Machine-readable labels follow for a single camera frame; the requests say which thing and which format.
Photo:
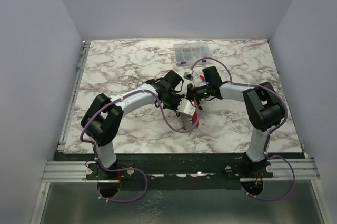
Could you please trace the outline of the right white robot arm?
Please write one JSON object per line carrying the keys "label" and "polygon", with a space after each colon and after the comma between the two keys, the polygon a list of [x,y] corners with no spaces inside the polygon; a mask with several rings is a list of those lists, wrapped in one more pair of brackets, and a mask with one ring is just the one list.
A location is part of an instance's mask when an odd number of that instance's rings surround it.
{"label": "right white robot arm", "polygon": [[222,81],[215,66],[203,69],[205,84],[195,87],[187,85],[186,98],[197,104],[207,98],[243,102],[253,130],[250,144],[243,154],[241,169],[247,177],[254,177],[267,162],[267,149],[271,134],[288,118],[284,100],[269,82],[243,84]]}

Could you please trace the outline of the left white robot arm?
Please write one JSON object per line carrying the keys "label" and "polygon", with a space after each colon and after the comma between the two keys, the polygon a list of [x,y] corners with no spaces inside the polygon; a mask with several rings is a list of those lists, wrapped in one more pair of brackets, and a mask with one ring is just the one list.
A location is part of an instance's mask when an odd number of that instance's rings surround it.
{"label": "left white robot arm", "polygon": [[101,93],[95,97],[81,120],[83,132],[80,140],[91,143],[95,157],[100,162],[98,173],[105,179],[116,174],[117,161],[113,148],[122,118],[150,104],[176,111],[183,94],[175,88],[184,80],[170,70],[159,79],[150,79],[139,88],[113,98]]}

